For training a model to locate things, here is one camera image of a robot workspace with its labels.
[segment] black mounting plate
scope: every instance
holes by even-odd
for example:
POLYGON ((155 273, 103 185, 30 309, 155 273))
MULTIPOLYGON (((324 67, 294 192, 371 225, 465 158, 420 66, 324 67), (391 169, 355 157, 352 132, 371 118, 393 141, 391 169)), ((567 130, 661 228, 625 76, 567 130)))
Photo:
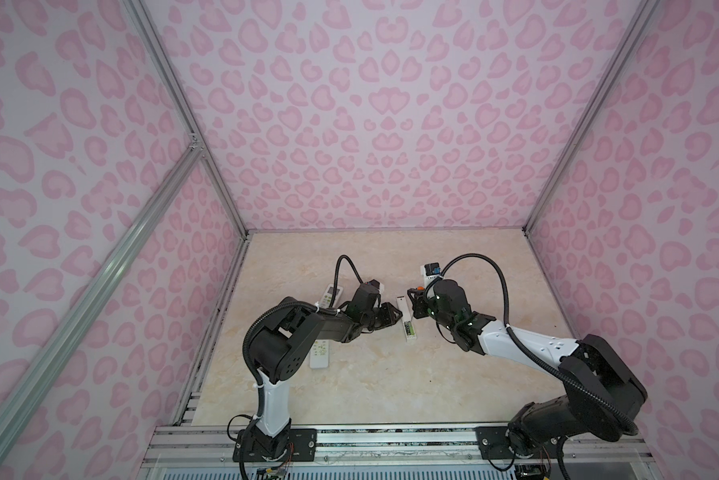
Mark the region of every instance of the black mounting plate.
MULTIPOLYGON (((508 439, 506 438, 506 427, 476 427, 474 431, 477 434, 477 446, 482 460, 487 460, 488 455, 491 460, 511 460, 514 454, 508 448, 508 439)), ((556 449, 547 442, 544 444, 549 456, 554 457, 556 449)), ((531 458, 540 458, 541 451, 534 453, 531 458)))
MULTIPOLYGON (((293 444, 293 457, 291 458, 293 462, 314 461, 314 453, 316 452, 316 429, 291 428, 290 434, 288 435, 288 443, 293 444)), ((240 449, 237 445, 234 446, 234 456, 232 457, 232 460, 235 462, 239 462, 240 460, 240 449)), ((264 458, 263 453, 255 447, 252 436, 245 438, 243 448, 245 451, 245 462, 270 462, 270 460, 264 458)))

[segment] marble surface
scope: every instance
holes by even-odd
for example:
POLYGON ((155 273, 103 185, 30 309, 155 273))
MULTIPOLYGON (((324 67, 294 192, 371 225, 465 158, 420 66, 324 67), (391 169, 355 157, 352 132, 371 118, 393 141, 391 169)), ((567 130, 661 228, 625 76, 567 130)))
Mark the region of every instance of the marble surface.
MULTIPOLYGON (((338 255, 349 255, 363 277, 385 285, 394 304, 422 284, 419 267, 444 266, 465 253, 490 256, 506 276, 511 324, 569 337, 565 321, 520 230, 436 230, 255 234, 231 300, 193 425, 226 425, 252 413, 254 380, 242 360, 242 339, 258 316, 285 296, 316 302, 333 282, 338 255)), ((501 318, 501 286, 479 259, 462 260, 448 277, 464 287, 475 311, 501 318)), ((341 301, 357 287, 344 262, 341 301)), ((308 361, 290 379, 294 424, 506 421, 527 402, 564 395, 549 375, 511 360, 463 352, 444 341, 433 320, 413 320, 418 339, 405 342, 400 323, 357 340, 330 343, 330 366, 308 361)))

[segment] white remote control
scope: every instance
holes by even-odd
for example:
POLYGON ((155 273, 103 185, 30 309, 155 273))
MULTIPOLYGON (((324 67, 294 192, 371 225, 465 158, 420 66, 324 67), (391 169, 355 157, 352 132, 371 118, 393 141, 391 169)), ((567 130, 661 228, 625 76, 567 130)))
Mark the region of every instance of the white remote control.
MULTIPOLYGON (((338 291, 335 292, 335 301, 333 307, 338 307, 338 299, 341 297, 341 293, 344 292, 342 286, 338 286, 338 291)), ((325 293, 320 298, 320 308, 330 308, 330 301, 334 298, 333 285, 328 285, 325 289, 325 293)), ((328 340, 317 340, 312 345, 309 351, 309 367, 313 369, 326 369, 328 361, 330 359, 330 347, 328 340)))

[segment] pink leopard print wallpaper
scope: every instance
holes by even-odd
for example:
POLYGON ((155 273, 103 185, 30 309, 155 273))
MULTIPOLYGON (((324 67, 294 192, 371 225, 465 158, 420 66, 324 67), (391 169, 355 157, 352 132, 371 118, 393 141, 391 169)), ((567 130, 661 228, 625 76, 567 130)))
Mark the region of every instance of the pink leopard print wallpaper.
POLYGON ((201 165, 0 468, 0 480, 138 469, 186 381, 238 239, 201 165))
POLYGON ((188 144, 117 0, 0 0, 0 402, 188 144))
POLYGON ((719 0, 671 0, 533 235, 651 400, 666 480, 719 480, 719 0))
POLYGON ((249 228, 523 225, 637 0, 148 0, 249 228))

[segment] ventilation grille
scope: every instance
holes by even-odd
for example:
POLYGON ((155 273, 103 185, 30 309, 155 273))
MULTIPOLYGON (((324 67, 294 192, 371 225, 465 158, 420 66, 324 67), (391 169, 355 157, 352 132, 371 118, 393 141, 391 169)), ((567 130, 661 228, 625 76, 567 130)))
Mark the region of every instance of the ventilation grille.
MULTIPOLYGON (((490 467, 293 467, 288 480, 516 480, 490 467)), ((241 480, 238 468, 169 468, 164 480, 241 480)))

